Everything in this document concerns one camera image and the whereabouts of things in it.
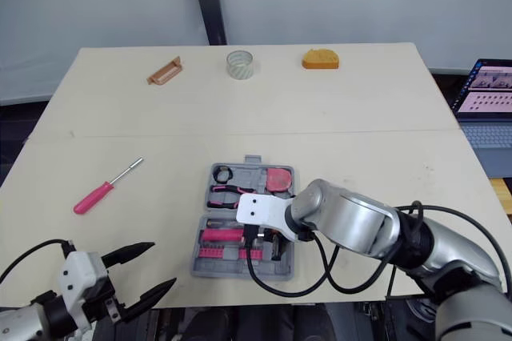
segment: white wall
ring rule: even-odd
[[[415,42],[431,68],[512,58],[512,0],[221,0],[230,44]]]
[[[0,0],[0,105],[48,99],[82,46],[207,43],[198,0]]]

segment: roll of tape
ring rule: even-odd
[[[252,77],[253,55],[245,50],[232,51],[227,55],[227,72],[234,79],[248,79]]]

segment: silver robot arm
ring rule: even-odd
[[[340,247],[390,263],[441,301],[436,339],[512,340],[512,304],[501,291],[497,267],[476,243],[431,219],[418,221],[393,207],[316,179],[294,199],[243,195],[241,223],[277,229],[290,241],[320,231]]]

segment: laptop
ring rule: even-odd
[[[512,60],[479,59],[451,109],[487,176],[512,177]]]

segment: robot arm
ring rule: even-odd
[[[492,259],[477,244],[434,220],[406,215],[321,179],[294,199],[243,195],[237,220],[274,228],[290,241],[320,231],[360,255],[392,255],[390,263],[441,302],[437,339],[512,339],[512,304],[501,292]]]
[[[138,257],[153,245],[136,243],[103,257],[95,252],[75,251],[72,247],[58,277],[62,295],[47,291],[32,300],[29,306],[0,312],[0,340],[60,339],[74,331],[83,333],[91,329],[93,321],[104,317],[110,317],[112,323],[128,322],[148,311],[176,279],[157,285],[144,293],[138,303],[125,308],[115,296],[106,269]]]

